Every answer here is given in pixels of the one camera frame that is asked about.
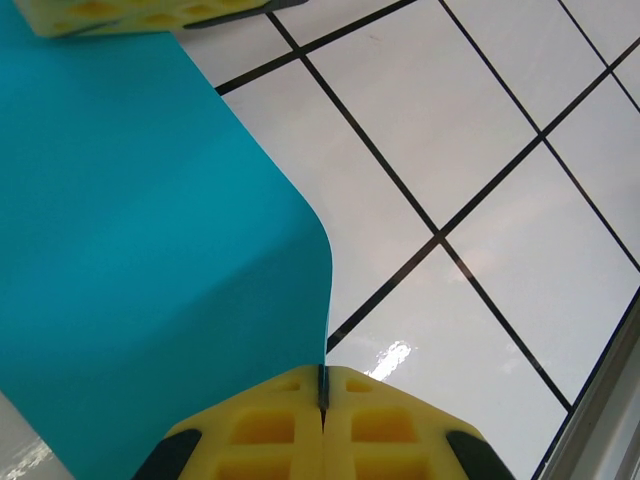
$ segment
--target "black edge strip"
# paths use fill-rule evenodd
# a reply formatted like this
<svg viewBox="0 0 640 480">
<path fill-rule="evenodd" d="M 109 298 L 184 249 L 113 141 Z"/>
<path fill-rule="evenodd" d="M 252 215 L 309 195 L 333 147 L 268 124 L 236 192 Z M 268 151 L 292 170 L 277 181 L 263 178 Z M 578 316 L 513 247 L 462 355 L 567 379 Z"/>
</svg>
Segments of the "black edge strip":
<svg viewBox="0 0 640 480">
<path fill-rule="evenodd" d="M 324 432 L 324 422 L 329 410 L 329 367 L 324 364 L 318 365 L 318 408 Z"/>
<path fill-rule="evenodd" d="M 573 14 L 571 13 L 571 11 L 567 8 L 567 6 L 564 4 L 564 2 L 562 0 L 558 0 L 558 3 L 560 4 L 560 7 L 562 8 L 562 10 L 564 10 L 564 13 L 567 14 L 567 16 L 569 17 L 569 19 L 571 20 L 571 22 L 573 23 L 573 25 L 578 29 L 578 31 L 580 32 L 580 34 L 582 35 L 582 38 L 585 39 L 585 41 L 589 44 L 589 46 L 591 47 L 591 50 L 594 51 L 594 53 L 596 54 L 596 56 L 600 59 L 600 61 L 604 64 L 605 67 L 608 67 L 609 64 L 607 63 L 607 61 L 604 59 L 604 57 L 602 56 L 602 54 L 600 53 L 600 51 L 596 48 L 595 44 L 591 41 L 591 39 L 589 38 L 589 36 L 587 35 L 587 33 L 584 31 L 584 29 L 582 28 L 582 25 L 580 25 L 578 23 L 578 20 L 576 20 L 576 18 L 573 16 Z M 618 76 L 615 74 L 615 72 L 611 72 L 611 76 L 613 77 L 613 79 L 616 81 L 616 83 L 618 84 L 618 86 L 622 89 L 622 91 L 624 92 L 624 94 L 627 96 L 627 98 L 629 99 L 629 101 L 633 104 L 633 106 L 636 108 L 636 110 L 638 111 L 638 113 L 640 113 L 640 106 L 638 106 L 638 103 L 635 101 L 635 99 L 631 96 L 631 94 L 629 93 L 629 91 L 627 90 L 627 87 L 625 87 L 623 85 L 623 83 L 620 81 L 620 79 L 618 78 Z"/>
<path fill-rule="evenodd" d="M 178 480 L 202 432 L 191 428 L 163 439 L 149 454 L 133 480 Z"/>
<path fill-rule="evenodd" d="M 476 291 L 478 296 L 484 301 L 485 305 L 489 308 L 489 310 L 491 310 L 491 313 L 493 313 L 493 315 L 498 319 L 498 322 L 500 323 L 500 325 L 502 325 L 502 328 L 504 328 L 504 330 L 507 332 L 511 340 L 513 340 L 513 342 L 518 346 L 518 348 L 523 353 L 527 361 L 531 364 L 531 366 L 535 369 L 535 371 L 538 372 L 538 375 L 540 375 L 540 377 L 542 378 L 542 381 L 544 381 L 544 383 L 547 385 L 549 390 L 551 390 L 551 392 L 555 395 L 555 397 L 558 399 L 560 404 L 565 408 L 565 410 L 567 410 L 567 412 L 571 410 L 571 402 L 567 400 L 567 398 L 560 391 L 558 386 L 553 382 L 553 380 L 551 380 L 551 377 L 545 371 L 542 365 L 540 365 L 540 362 L 538 362 L 538 360 L 533 355 L 531 350 L 529 350 L 529 347 L 527 347 L 527 345 L 524 343 L 522 338 L 520 338 L 518 333 L 507 321 L 506 317 L 502 314 L 500 309 L 496 306 L 493 300 L 491 300 L 491 298 L 489 297 L 485 289 L 482 288 L 482 286 L 480 285 L 478 280 L 475 278 L 473 273 L 471 273 L 471 270 L 469 270 L 469 267 L 467 267 L 467 265 L 464 263 L 462 258 L 460 258 L 460 256 L 451 247 L 451 245 L 446 239 L 442 241 L 442 247 L 446 250 L 446 252 L 449 254 L 451 259 L 455 262 L 455 264 L 458 266 L 460 271 L 467 278 L 467 280 L 469 281 L 473 289 Z"/>
<path fill-rule="evenodd" d="M 485 440 L 459 430 L 448 432 L 446 438 L 468 480 L 515 480 Z"/>
<path fill-rule="evenodd" d="M 582 386 L 582 389 L 580 390 L 580 393 L 578 394 L 578 397 L 573 402 L 573 406 L 571 407 L 571 410 L 569 411 L 569 413 L 565 417 L 564 421 L 562 422 L 562 425 L 560 425 L 560 428 L 558 429 L 558 431 L 556 432 L 555 436 L 553 437 L 553 440 L 551 441 L 551 444 L 547 448 L 547 451 L 542 456 L 542 459 L 540 460 L 540 463 L 538 464 L 538 467 L 536 468 L 536 471 L 534 472 L 533 476 L 531 477 L 531 480 L 537 480 L 538 478 L 540 478 L 540 475 L 542 475 L 542 473 L 544 472 L 544 469 L 547 466 L 547 463 L 549 463 L 549 459 L 551 458 L 551 455 L 553 454 L 553 451 L 555 450 L 556 446 L 558 445 L 558 442 L 560 441 L 560 438 L 562 438 L 562 435 L 564 434 L 564 431 L 566 430 L 567 426 L 571 422 L 571 419 L 573 418 L 573 415 L 576 413 L 578 405 L 580 405 L 580 402 L 582 402 L 582 399 L 584 398 L 585 394 L 587 393 L 587 390 L 589 389 L 589 387 L 593 383 L 593 379 L 595 378 L 595 376 L 597 375 L 598 371 L 600 370 L 600 367 L 602 366 L 602 363 L 604 362 L 604 359 L 609 354 L 609 351 L 611 350 L 611 346 L 613 345 L 613 342 L 618 337 L 618 333 L 620 333 L 620 330 L 627 323 L 629 315 L 631 314 L 631 311 L 633 310 L 633 307 L 635 306 L 636 302 L 638 302 L 638 301 L 640 301 L 640 287 L 636 290 L 636 293 L 633 295 L 633 298 L 631 299 L 631 302 L 629 302 L 629 305 L 627 306 L 626 310 L 622 314 L 622 318 L 618 322 L 618 325 L 616 326 L 616 329 L 613 331 L 613 334 L 611 335 L 611 337 L 609 338 L 609 341 L 607 342 L 607 344 L 605 345 L 604 349 L 602 350 L 602 353 L 600 353 L 600 356 L 598 357 L 598 361 L 596 362 L 596 364 L 591 369 L 591 373 L 589 374 L 589 377 L 587 378 L 587 381 Z"/>
</svg>

